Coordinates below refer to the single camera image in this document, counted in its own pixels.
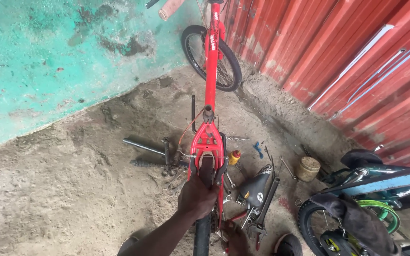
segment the down tube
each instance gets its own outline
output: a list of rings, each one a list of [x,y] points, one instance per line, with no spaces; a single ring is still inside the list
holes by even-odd
[[[208,31],[210,48],[206,65],[205,105],[211,105],[213,111],[216,98],[216,69],[218,67],[219,9],[219,4],[211,4],[211,22]]]

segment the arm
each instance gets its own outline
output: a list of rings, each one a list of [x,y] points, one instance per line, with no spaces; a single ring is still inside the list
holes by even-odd
[[[178,210],[160,227],[126,249],[120,256],[168,256],[197,220],[208,215],[218,197],[219,187],[208,190],[196,175],[185,183],[178,197]]]

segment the handlebar grip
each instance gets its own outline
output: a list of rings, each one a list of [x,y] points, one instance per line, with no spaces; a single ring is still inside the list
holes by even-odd
[[[185,0],[167,0],[167,2],[158,11],[159,17],[165,21],[178,10]]]

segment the yellow bottle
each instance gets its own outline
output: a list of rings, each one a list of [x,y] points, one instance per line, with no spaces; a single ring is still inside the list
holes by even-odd
[[[229,165],[235,165],[242,155],[240,150],[235,150],[229,153]]]

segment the red bicycle frame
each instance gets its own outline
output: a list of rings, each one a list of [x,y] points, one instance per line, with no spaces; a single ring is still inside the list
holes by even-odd
[[[214,103],[216,98],[216,75],[218,59],[222,59],[222,53],[219,51],[219,38],[224,39],[225,28],[219,20],[220,5],[219,3],[211,4],[211,22],[208,34],[205,38],[205,66],[206,66],[206,86],[205,86],[205,107],[204,110],[211,112],[214,117]],[[218,128],[214,124],[213,118],[205,120],[200,125],[191,144],[191,154],[196,153],[195,165],[198,167],[200,159],[204,153],[212,154],[214,157],[214,170],[218,170],[224,164],[225,150],[224,144],[219,134]],[[191,176],[191,167],[188,171],[188,179]],[[218,219],[221,219],[222,201],[223,201],[223,176],[218,177],[220,181],[220,190],[218,195]]]

